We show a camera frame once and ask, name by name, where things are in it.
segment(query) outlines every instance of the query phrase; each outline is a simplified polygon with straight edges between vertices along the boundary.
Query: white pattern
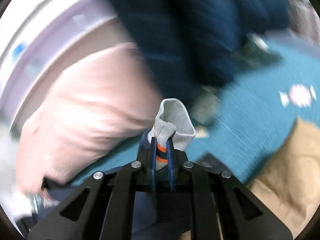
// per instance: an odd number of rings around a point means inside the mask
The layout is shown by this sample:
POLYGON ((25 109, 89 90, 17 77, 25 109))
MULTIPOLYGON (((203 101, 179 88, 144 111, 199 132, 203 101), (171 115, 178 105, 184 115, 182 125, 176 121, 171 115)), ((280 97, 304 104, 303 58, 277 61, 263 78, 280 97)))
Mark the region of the white pattern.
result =
POLYGON ((281 103, 284 106, 284 108, 286 108, 290 103, 290 98, 287 93, 284 93, 284 92, 279 92, 279 93, 280 93, 281 103))
POLYGON ((316 92, 315 92, 313 86, 310 86, 310 93, 311 93, 312 98, 313 98, 315 101, 317 101, 316 92))
POLYGON ((298 107, 311 106, 311 93, 308 88, 301 84, 295 84, 290 88, 289 98, 298 107))

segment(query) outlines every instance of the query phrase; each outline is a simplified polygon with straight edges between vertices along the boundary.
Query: teal fabric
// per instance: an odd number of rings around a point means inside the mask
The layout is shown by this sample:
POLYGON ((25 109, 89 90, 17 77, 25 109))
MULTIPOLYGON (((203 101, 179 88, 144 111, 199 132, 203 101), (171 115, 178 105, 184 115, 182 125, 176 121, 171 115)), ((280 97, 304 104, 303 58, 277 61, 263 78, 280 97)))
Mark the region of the teal fabric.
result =
MULTIPOLYGON (((312 85, 320 92, 320 62, 315 57, 275 41, 266 41, 281 59, 271 65, 245 67, 235 81, 220 91, 219 112, 208 127, 208 138, 195 138, 186 149, 192 161, 209 151, 225 163, 245 183, 278 150, 298 116, 320 126, 319 101, 298 108, 284 108, 279 92, 293 84, 312 85)), ((73 184, 80 184, 95 171, 106 171, 136 158, 140 138, 124 142, 108 156, 81 172, 73 184)))

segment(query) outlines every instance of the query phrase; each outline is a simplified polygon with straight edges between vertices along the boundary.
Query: navy sweater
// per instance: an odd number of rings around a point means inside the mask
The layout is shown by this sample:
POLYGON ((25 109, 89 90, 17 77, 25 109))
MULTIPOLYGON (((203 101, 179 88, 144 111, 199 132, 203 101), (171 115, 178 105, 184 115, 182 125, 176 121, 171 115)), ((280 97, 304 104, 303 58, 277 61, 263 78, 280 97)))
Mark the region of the navy sweater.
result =
POLYGON ((233 80, 250 32, 289 26, 286 0, 110 0, 165 98, 186 105, 195 88, 233 80))

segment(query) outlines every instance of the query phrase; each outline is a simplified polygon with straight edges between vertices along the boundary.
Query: clothing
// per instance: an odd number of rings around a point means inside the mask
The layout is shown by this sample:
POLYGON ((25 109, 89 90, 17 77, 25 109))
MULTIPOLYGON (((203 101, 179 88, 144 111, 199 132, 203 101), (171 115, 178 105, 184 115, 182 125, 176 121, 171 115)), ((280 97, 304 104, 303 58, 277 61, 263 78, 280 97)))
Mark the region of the clothing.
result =
POLYGON ((43 177, 67 183, 152 126, 161 101, 133 43, 68 67, 23 125, 16 165, 19 190, 35 194, 43 177))
POLYGON ((320 18, 312 4, 306 0, 288 0, 290 3, 290 29, 313 43, 320 44, 320 18))
POLYGON ((188 105, 198 84, 233 80, 250 32, 289 26, 286 0, 110 0, 165 98, 188 105))
POLYGON ((282 147, 248 184, 290 229, 293 239, 310 222, 320 204, 319 146, 320 129, 298 118, 282 147))
MULTIPOLYGON (((160 104, 155 124, 142 135, 138 151, 149 150, 151 136, 156 137, 158 149, 156 159, 157 179, 166 179, 168 171, 162 168, 167 165, 165 148, 167 140, 171 137, 174 148, 184 151, 195 134, 195 129, 191 124, 185 106, 175 98, 165 99, 160 104)), ((209 154, 201 158, 198 164, 215 174, 229 170, 209 154)), ((120 168, 106 171, 105 174, 118 172, 120 168)), ((74 188, 65 187, 48 190, 48 194, 55 200, 63 201, 73 190, 74 188)), ((190 230, 190 202, 191 198, 188 192, 175 192, 173 194, 136 192, 131 239, 178 240, 184 232, 190 230)), ((52 209, 53 207, 41 210, 36 217, 36 221, 42 220, 52 209)))

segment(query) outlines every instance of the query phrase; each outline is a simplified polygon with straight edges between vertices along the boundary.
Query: gray sock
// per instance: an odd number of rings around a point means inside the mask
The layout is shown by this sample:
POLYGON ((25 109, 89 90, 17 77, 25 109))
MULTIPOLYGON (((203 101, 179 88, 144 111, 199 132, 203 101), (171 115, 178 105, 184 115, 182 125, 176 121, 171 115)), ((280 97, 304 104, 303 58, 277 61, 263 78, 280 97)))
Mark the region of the gray sock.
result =
MULTIPOLYGON (((184 151, 196 135, 188 112, 181 101, 176 98, 164 99, 159 108, 152 130, 148 133, 148 141, 157 139, 157 148, 166 152, 167 140, 172 136, 173 147, 184 151)), ((156 170, 167 165, 166 160, 157 158, 156 170)))

